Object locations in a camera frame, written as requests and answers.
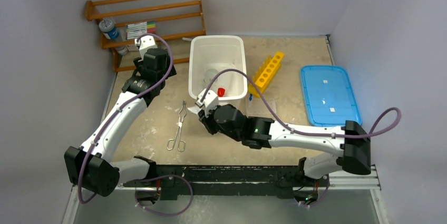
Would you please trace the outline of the small plastic zip bag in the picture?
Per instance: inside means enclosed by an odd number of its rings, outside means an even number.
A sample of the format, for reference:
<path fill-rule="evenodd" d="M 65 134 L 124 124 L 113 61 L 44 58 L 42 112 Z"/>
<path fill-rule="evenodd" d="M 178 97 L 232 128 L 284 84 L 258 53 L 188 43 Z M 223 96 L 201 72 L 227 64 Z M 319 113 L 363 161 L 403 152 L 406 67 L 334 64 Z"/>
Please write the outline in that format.
<path fill-rule="evenodd" d="M 201 108 L 199 108 L 197 106 L 191 106 L 191 107 L 188 107 L 188 111 L 192 114 L 198 115 L 198 113 L 201 111 Z"/>

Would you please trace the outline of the red cap wash bottle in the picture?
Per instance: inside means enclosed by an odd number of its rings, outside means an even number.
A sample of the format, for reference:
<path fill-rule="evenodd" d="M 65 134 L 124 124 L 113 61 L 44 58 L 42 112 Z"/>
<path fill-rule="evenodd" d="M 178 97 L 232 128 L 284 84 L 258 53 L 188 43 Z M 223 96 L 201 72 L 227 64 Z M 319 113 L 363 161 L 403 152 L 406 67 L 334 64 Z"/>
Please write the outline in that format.
<path fill-rule="evenodd" d="M 221 74 L 215 81 L 215 89 L 217 95 L 222 97 L 228 97 L 231 95 L 231 85 L 233 81 L 232 72 L 225 72 Z"/>

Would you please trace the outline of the small glass jar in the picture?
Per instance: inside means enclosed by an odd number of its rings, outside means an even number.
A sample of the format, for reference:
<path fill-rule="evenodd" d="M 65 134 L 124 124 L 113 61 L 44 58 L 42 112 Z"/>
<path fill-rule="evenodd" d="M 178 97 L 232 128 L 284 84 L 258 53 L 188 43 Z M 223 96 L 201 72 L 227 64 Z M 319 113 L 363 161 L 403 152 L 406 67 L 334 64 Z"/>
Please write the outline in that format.
<path fill-rule="evenodd" d="M 204 80 L 203 80 L 203 83 L 202 83 L 202 87 L 203 87 L 204 89 L 207 89 L 208 86 L 209 86 L 209 84 L 210 84 L 210 81 L 211 81 L 211 79 L 204 79 Z"/>

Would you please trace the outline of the white plastic bin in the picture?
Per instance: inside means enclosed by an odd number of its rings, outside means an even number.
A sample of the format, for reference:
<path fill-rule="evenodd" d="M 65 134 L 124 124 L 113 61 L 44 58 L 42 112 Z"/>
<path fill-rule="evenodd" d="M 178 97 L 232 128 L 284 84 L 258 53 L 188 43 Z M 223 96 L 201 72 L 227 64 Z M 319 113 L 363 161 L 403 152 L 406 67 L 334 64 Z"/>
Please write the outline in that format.
<path fill-rule="evenodd" d="M 204 89 L 203 76 L 208 69 L 219 72 L 226 69 L 237 69 L 247 73 L 244 42 L 234 35 L 206 35 L 192 39 L 189 57 L 188 92 L 196 99 Z M 231 95 L 219 98 L 220 102 L 241 101 L 248 93 L 248 81 L 243 75 L 232 72 L 233 81 Z M 216 92 L 215 81 L 211 90 Z"/>

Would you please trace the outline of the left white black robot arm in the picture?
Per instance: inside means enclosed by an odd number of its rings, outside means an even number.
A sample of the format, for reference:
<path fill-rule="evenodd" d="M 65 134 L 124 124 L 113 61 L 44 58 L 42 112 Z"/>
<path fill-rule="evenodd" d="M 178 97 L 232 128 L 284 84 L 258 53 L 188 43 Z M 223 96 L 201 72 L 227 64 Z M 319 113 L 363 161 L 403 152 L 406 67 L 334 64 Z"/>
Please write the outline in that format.
<path fill-rule="evenodd" d="M 136 68 L 110 113 L 80 147 L 69 147 L 64 154 L 69 180 L 77 186 L 81 203 L 96 195 L 106 197 L 119 184 L 138 180 L 149 187 L 157 181 L 157 172 L 150 168 L 154 162 L 147 158 L 112 159 L 134 121 L 160 94 L 165 80 L 176 74 L 173 56 L 170 49 L 150 48 L 133 62 Z"/>

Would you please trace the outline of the clear watch glass dish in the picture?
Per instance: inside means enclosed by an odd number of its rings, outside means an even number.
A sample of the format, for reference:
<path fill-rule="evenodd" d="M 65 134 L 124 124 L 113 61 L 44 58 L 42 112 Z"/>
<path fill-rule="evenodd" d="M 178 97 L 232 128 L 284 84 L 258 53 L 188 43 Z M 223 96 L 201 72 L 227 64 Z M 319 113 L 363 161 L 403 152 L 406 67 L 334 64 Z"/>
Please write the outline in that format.
<path fill-rule="evenodd" d="M 210 82 L 218 73 L 219 71 L 214 68 L 206 70 L 203 76 L 204 82 Z"/>

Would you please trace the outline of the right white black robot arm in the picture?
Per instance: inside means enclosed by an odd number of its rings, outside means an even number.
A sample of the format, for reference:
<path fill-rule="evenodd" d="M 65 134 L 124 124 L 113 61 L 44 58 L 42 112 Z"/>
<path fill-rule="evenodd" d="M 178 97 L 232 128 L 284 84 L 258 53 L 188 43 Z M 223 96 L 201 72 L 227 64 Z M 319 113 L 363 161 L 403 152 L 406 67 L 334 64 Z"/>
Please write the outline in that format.
<path fill-rule="evenodd" d="M 211 110 L 200 108 L 197 115 L 210 134 L 224 134 L 251 149 L 294 147 L 320 151 L 320 155 L 299 161 L 296 179 L 304 186 L 340 170 L 363 176 L 371 173 L 371 140 L 358 138 L 364 130 L 357 122 L 329 128 L 282 125 L 270 118 L 245 116 L 230 104 Z"/>

